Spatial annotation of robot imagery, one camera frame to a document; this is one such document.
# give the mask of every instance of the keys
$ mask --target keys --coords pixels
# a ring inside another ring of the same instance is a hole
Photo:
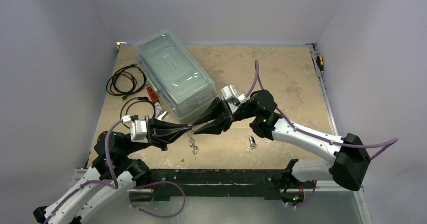
[[[192,148],[193,149],[193,154],[194,154],[194,158],[196,159],[196,161],[197,161],[197,157],[196,157],[196,154],[199,152],[199,147],[198,146],[196,146],[196,140],[193,138],[193,135],[194,135],[194,133],[193,133],[193,131],[189,131],[188,132],[188,135],[189,135],[189,137],[190,137],[190,140],[188,141],[189,143],[190,143],[190,148]]]

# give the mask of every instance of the clear plastic container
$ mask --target clear plastic container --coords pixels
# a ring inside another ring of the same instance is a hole
[[[180,122],[194,120],[216,97],[214,81],[168,30],[133,45],[141,70]]]

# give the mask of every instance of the wooden table surface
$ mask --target wooden table surface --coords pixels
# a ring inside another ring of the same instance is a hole
[[[187,50],[205,69],[215,82],[218,96],[220,89],[227,84],[236,87],[244,94],[252,84],[255,69],[254,61],[259,60],[259,74],[264,87],[269,90],[278,106],[287,116],[298,124],[317,131],[331,133],[328,114],[322,91],[318,83],[309,49],[306,47],[241,47],[241,46],[187,46]],[[130,46],[120,49],[114,71],[136,63],[135,50]],[[134,72],[138,82],[142,76]],[[131,88],[131,82],[122,78],[117,86],[123,90]],[[133,96],[147,96],[144,89]],[[89,165],[97,156],[93,150],[98,135],[108,130],[119,120],[120,109],[124,104],[121,97],[107,95],[99,117]],[[129,114],[152,115],[153,110],[147,103],[132,106]],[[164,121],[177,122],[168,114]],[[221,135],[195,135],[199,147],[197,160],[189,146],[189,137],[182,136],[167,151],[150,147],[130,155],[142,159],[150,168],[196,168],[196,169],[282,169],[293,158],[313,160],[319,157],[284,142],[258,138],[249,127],[252,119],[235,122]],[[124,126],[115,131],[129,133]],[[250,148],[248,138],[253,136],[258,147]]]

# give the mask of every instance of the red object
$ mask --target red object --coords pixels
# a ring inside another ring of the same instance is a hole
[[[156,103],[159,101],[159,98],[157,97],[156,92],[151,87],[147,87],[148,96],[151,99],[151,102]]]

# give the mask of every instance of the white wall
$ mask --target white wall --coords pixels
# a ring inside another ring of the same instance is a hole
[[[342,0],[318,43],[340,134],[364,144],[400,138],[364,180],[374,223],[427,220],[426,5]]]
[[[93,0],[0,0],[1,223],[35,223],[66,192],[115,51]]]
[[[168,28],[182,43],[318,41],[340,0],[96,0],[117,41]]]

